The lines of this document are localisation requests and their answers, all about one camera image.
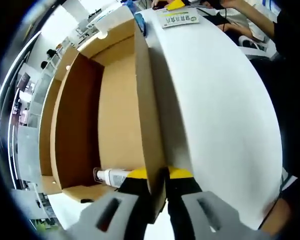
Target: person's arm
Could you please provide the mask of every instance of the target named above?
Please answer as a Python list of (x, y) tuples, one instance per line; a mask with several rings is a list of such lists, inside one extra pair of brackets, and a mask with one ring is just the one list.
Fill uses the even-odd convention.
[(244, 26), (238, 26), (235, 24), (231, 24), (231, 23), (226, 23), (225, 27), (224, 27), (224, 31), (236, 31), (238, 33), (240, 33), (241, 35), (244, 35), (256, 42), (259, 42), (259, 39), (255, 38), (254, 35), (252, 34), (251, 30), (248, 27), (244, 27)]
[(292, 211), (289, 204), (284, 199), (279, 198), (268, 218), (263, 223), (261, 230), (271, 236), (275, 236), (282, 231), (291, 216)]
[(275, 36), (275, 24), (244, 0), (221, 0), (224, 8), (233, 8), (245, 15), (272, 40)]

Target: brown cardboard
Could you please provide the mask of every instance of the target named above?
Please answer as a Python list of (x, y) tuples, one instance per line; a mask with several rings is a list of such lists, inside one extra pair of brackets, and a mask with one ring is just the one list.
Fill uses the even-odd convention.
[(78, 201), (98, 199), (113, 188), (94, 182), (94, 167), (145, 167), (149, 191), (162, 207), (165, 194), (157, 182), (166, 163), (148, 46), (134, 19), (76, 55), (55, 98), (50, 128), (48, 183), (54, 180)]
[(39, 131), (39, 158), (43, 188), (45, 193), (47, 194), (55, 194), (61, 192), (61, 189), (54, 183), (55, 180), (52, 177), (50, 159), (51, 122), (61, 82), (65, 78), (67, 73), (66, 66), (71, 66), (72, 62), (78, 54), (79, 52), (75, 48), (69, 47), (62, 56), (55, 76), (51, 80), (42, 108)]

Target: white tabletop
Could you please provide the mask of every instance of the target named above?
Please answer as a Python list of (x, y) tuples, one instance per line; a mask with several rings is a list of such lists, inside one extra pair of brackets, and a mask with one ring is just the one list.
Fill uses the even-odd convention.
[(168, 162), (193, 170), (203, 191), (257, 229), (282, 173), (279, 125), (262, 80), (205, 18), (162, 29), (155, 11), (141, 14)]

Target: white spray can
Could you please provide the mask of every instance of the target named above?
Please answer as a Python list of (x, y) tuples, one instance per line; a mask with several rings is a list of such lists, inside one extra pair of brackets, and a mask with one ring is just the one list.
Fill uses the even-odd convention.
[(130, 171), (126, 171), (124, 169), (93, 169), (93, 177), (96, 182), (103, 182), (115, 188), (120, 188), (129, 173)]

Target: yellow object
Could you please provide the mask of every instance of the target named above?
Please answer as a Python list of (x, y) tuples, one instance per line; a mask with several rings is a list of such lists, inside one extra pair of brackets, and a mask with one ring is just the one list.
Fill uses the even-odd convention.
[(132, 179), (147, 179), (146, 168), (141, 167), (141, 168), (138, 168), (136, 170), (133, 170), (126, 177), (127, 178), (132, 178)]
[(176, 168), (173, 166), (169, 166), (170, 179), (186, 179), (193, 178), (191, 172), (184, 168)]
[(173, 2), (171, 2), (166, 6), (166, 9), (171, 11), (171, 10), (182, 8), (184, 6), (185, 4), (182, 0), (174, 0)]
[[(186, 169), (183, 168), (177, 168), (174, 166), (169, 166), (169, 174), (170, 174), (170, 179), (186, 179), (186, 178), (193, 178), (194, 176), (192, 175), (191, 172), (189, 172)], [(136, 170), (133, 170), (130, 172), (127, 176), (127, 178), (132, 178), (132, 179), (147, 179), (147, 172), (146, 168), (138, 168)]]

